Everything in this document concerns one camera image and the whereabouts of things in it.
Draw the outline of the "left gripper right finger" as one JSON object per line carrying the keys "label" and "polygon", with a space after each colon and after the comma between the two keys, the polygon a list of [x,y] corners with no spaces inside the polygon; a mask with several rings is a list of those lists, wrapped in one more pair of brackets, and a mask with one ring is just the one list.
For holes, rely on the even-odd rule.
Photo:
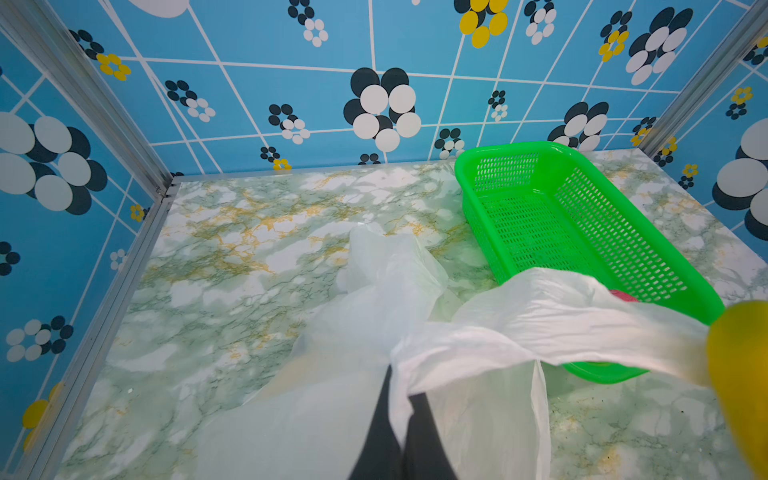
{"label": "left gripper right finger", "polygon": [[409,400],[413,414],[409,420],[403,453],[403,479],[456,480],[457,476],[443,449],[427,395],[413,395]]}

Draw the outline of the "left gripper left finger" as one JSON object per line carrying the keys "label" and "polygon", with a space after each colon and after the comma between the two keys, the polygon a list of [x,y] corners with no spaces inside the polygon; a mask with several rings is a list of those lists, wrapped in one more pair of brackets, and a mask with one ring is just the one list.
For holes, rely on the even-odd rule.
{"label": "left gripper left finger", "polygon": [[389,421],[391,376],[392,368],[388,367],[362,451],[349,480],[395,480],[403,476],[402,452]]}

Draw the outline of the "white plastic bag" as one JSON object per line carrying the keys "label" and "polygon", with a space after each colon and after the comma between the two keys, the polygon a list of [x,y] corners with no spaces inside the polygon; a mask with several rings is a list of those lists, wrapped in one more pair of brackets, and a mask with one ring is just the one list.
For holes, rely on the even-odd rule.
{"label": "white plastic bag", "polygon": [[201,431],[200,479],[545,479],[544,364],[709,384],[706,327],[534,268],[461,302],[408,234],[350,233],[347,291],[249,401]]}

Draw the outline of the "red dragon fruit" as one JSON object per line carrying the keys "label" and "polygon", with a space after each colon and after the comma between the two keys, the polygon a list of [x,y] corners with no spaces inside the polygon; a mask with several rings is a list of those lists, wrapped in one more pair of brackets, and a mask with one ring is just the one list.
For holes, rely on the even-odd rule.
{"label": "red dragon fruit", "polygon": [[637,298],[635,298],[634,296],[632,296],[632,295],[630,295],[628,293],[625,293],[623,291],[620,291],[620,290],[611,289],[610,293],[614,297],[616,297],[616,298],[618,298],[618,299],[620,299],[620,300],[622,300],[624,302],[628,302],[628,303],[638,303],[639,302],[639,300]]}

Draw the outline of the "yellow mango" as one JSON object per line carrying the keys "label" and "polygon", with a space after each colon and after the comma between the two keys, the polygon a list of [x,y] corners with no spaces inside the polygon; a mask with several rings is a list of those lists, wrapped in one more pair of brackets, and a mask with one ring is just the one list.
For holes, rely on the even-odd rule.
{"label": "yellow mango", "polygon": [[767,303],[728,307],[707,336],[708,372],[734,442],[758,479],[767,477]]}

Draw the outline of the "green plastic basket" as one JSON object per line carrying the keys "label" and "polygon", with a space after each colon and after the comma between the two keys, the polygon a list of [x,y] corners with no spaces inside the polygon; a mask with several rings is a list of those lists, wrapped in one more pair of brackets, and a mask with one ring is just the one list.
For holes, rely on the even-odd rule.
{"label": "green plastic basket", "polygon": [[600,384],[648,371],[710,384],[707,334],[722,301],[587,158],[550,142],[484,147],[455,173],[498,281],[453,320],[446,349],[459,375],[540,361]]}

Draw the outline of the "right aluminium corner post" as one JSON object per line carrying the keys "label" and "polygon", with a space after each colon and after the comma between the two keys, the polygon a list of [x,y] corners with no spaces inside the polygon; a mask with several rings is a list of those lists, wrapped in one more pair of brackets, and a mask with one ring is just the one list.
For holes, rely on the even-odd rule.
{"label": "right aluminium corner post", "polygon": [[652,131],[641,142],[639,149],[649,157],[662,149],[667,140],[699,110],[766,32],[767,1],[758,0],[660,116]]}

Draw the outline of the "aluminium corner post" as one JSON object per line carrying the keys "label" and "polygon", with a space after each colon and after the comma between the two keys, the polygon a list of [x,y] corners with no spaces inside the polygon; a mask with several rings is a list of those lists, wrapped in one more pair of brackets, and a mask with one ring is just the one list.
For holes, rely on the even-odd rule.
{"label": "aluminium corner post", "polygon": [[1,32],[68,100],[148,194],[161,198],[173,177],[128,111],[46,1],[3,1]]}
{"label": "aluminium corner post", "polygon": [[641,142],[639,149],[649,157],[662,149],[667,140],[699,110],[766,32],[767,1],[758,0],[660,116],[652,131]]}

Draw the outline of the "left aluminium corner post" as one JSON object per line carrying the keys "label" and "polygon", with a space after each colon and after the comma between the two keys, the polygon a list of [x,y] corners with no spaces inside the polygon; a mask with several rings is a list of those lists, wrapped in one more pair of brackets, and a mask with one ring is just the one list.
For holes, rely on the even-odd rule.
{"label": "left aluminium corner post", "polygon": [[1,32],[68,100],[148,194],[161,198],[173,177],[128,111],[46,1],[3,1]]}

